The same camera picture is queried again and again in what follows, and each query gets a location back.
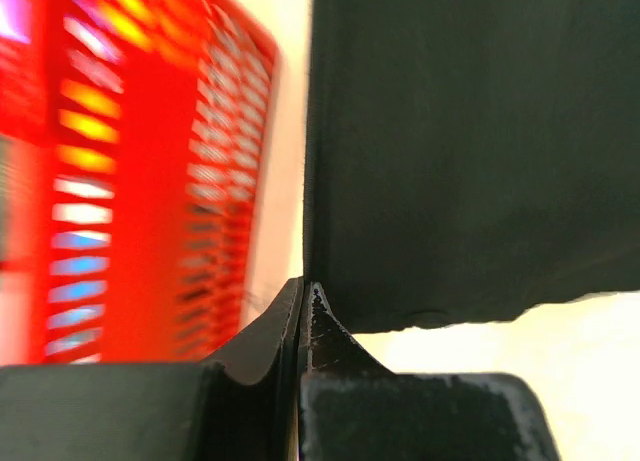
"black cloth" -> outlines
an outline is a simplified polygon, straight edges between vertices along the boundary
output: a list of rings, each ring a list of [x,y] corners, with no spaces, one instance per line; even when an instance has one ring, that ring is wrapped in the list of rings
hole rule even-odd
[[[307,127],[354,332],[640,289],[640,0],[314,0]]]

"black plastic piece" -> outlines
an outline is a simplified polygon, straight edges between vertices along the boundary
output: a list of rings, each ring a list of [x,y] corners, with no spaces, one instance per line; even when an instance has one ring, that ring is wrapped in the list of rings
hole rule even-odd
[[[196,364],[0,370],[3,461],[191,461],[221,368]]]
[[[317,283],[301,323],[304,461],[558,461],[542,408],[520,379],[394,375],[333,316]]]
[[[397,376],[302,279],[200,364],[0,370],[3,461],[288,461],[299,436],[304,461],[558,460],[523,382]]]

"red object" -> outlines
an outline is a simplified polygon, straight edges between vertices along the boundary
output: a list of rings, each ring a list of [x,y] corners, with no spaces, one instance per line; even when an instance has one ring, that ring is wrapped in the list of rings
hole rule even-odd
[[[30,103],[0,107],[26,361],[202,358],[238,331],[276,44],[233,0],[28,1],[0,78]]]

